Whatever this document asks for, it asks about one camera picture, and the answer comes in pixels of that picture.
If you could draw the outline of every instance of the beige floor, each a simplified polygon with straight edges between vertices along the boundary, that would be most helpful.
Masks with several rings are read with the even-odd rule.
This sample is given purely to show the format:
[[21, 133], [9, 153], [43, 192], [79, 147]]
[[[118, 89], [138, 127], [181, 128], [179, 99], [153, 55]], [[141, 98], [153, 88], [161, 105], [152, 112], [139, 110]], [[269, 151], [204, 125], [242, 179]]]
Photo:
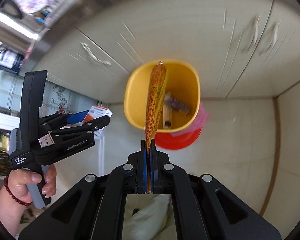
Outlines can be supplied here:
[[[197, 141], [178, 151], [168, 151], [170, 162], [188, 173], [210, 173], [259, 212], [269, 186], [274, 161], [275, 125], [271, 99], [203, 101], [210, 113]], [[127, 162], [140, 150], [143, 131], [132, 127], [122, 105], [113, 112], [105, 138], [96, 146], [56, 164], [60, 197], [87, 173], [98, 176]]]

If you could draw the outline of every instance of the metal bolt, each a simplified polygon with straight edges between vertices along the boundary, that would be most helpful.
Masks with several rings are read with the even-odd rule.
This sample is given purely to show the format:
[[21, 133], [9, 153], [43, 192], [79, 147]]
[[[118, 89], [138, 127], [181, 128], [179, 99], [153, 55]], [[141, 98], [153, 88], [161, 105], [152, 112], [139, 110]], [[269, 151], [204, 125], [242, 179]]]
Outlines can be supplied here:
[[131, 171], [133, 169], [133, 165], [130, 163], [127, 163], [127, 164], [123, 165], [123, 169], [126, 171]]
[[212, 176], [209, 174], [204, 174], [202, 175], [202, 180], [205, 182], [211, 182], [212, 181]]
[[89, 174], [85, 177], [86, 182], [93, 182], [96, 179], [96, 176]]
[[167, 170], [167, 171], [172, 171], [173, 168], [174, 168], [174, 166], [173, 166], [172, 164], [170, 164], [170, 163], [167, 163], [167, 164], [165, 164], [165, 165], [163, 166], [163, 168], [164, 168], [165, 170]]

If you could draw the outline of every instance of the yellow trash bin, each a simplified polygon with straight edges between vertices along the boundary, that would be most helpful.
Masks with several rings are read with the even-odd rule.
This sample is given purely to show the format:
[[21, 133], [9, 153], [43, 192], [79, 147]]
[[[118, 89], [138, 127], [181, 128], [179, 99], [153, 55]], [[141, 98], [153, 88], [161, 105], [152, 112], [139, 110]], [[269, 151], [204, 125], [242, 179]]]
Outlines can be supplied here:
[[188, 63], [157, 60], [138, 67], [130, 76], [124, 95], [124, 114], [131, 125], [145, 128], [150, 73], [162, 61], [168, 71], [166, 92], [190, 106], [188, 115], [172, 111], [171, 129], [162, 129], [162, 113], [157, 132], [173, 133], [187, 128], [196, 117], [200, 105], [200, 82], [197, 71]]

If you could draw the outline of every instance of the white cabinet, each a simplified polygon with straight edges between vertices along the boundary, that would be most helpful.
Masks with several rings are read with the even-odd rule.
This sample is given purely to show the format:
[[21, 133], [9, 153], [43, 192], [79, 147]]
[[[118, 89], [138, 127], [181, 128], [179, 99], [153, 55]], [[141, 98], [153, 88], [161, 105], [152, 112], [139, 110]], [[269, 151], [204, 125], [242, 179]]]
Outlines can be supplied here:
[[199, 74], [201, 95], [224, 98], [262, 33], [272, 0], [127, 0], [78, 26], [130, 73], [152, 60], [178, 59]]
[[277, 96], [299, 80], [300, 15], [275, 0], [255, 53], [229, 97]]
[[[81, 43], [101, 61], [93, 60]], [[74, 29], [36, 65], [36, 70], [47, 70], [47, 80], [90, 98], [106, 103], [123, 101], [129, 73], [94, 42]]]

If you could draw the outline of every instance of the cabinet handle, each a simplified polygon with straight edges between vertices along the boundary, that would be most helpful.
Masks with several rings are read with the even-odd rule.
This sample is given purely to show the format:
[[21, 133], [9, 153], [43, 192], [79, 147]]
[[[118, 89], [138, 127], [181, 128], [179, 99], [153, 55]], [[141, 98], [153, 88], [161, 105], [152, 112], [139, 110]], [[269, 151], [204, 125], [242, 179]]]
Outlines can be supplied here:
[[103, 61], [98, 59], [95, 55], [93, 55], [91, 49], [89, 48], [89, 46], [83, 42], [81, 42], [82, 47], [88, 52], [89, 56], [91, 59], [93, 59], [94, 61], [100, 63], [100, 64], [104, 64], [104, 65], [109, 65], [111, 66], [111, 63], [109, 61]]
[[278, 39], [279, 39], [279, 36], [278, 36], [278, 30], [279, 30], [279, 25], [280, 25], [280, 22], [277, 22], [273, 25], [273, 39], [272, 39], [272, 42], [270, 44], [270, 46], [268, 46], [267, 48], [263, 49], [260, 51], [260, 56], [266, 52], [268, 52], [269, 50], [273, 49], [273, 47], [275, 46], [275, 44], [277, 43]]
[[258, 36], [259, 36], [259, 21], [260, 21], [260, 16], [254, 18], [253, 21], [254, 35], [250, 44], [246, 47], [246, 49], [243, 50], [245, 52], [248, 52], [252, 46], [255, 46], [257, 44]]

